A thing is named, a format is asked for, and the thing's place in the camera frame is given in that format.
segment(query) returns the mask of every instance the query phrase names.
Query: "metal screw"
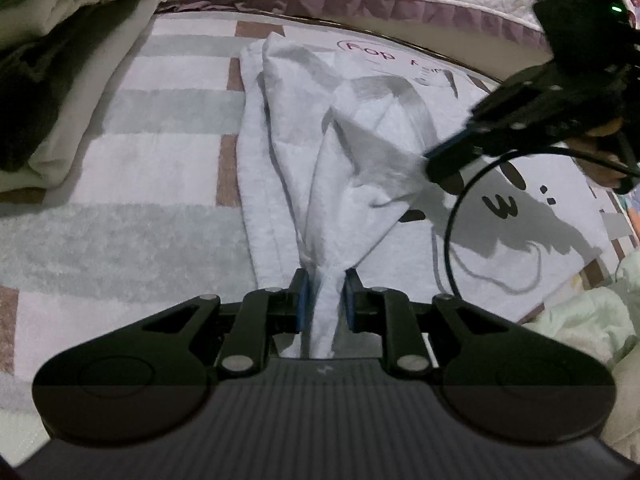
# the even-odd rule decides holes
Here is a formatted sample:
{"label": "metal screw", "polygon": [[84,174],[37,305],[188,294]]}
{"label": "metal screw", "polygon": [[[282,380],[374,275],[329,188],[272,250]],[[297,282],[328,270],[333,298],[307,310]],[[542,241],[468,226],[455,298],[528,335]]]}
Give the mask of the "metal screw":
{"label": "metal screw", "polygon": [[407,372],[423,372],[429,368],[429,360],[420,355],[403,355],[398,359],[398,366]]}
{"label": "metal screw", "polygon": [[229,355],[222,359],[222,367],[230,372],[245,372],[254,365],[254,360],[246,355]]}

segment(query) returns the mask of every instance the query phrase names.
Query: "bed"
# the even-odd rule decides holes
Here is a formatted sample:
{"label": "bed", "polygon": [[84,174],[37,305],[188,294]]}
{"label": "bed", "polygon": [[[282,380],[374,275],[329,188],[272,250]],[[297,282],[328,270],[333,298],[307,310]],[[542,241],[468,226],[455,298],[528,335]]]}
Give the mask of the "bed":
{"label": "bed", "polygon": [[[0,193],[0,408],[21,413],[0,416],[27,428],[3,454],[20,462],[46,439],[30,383],[52,355],[185,298],[215,292],[239,301],[267,283],[260,268],[268,264],[252,253],[238,184],[245,47],[277,34],[385,66],[437,68],[451,74],[443,79],[447,92],[458,98],[462,78],[477,100],[500,78],[548,59],[529,4],[162,2],[106,83],[64,181]],[[517,187],[517,176],[502,177]],[[551,210],[543,187],[536,182],[535,201]],[[599,231],[585,254],[574,251],[571,264],[547,280],[546,292],[510,311],[514,321],[606,282],[638,246],[612,192],[586,182],[577,192],[556,191],[561,206],[563,198],[580,203],[559,216],[569,221],[587,211],[601,220]],[[415,215],[400,222],[399,238],[426,238]]]}

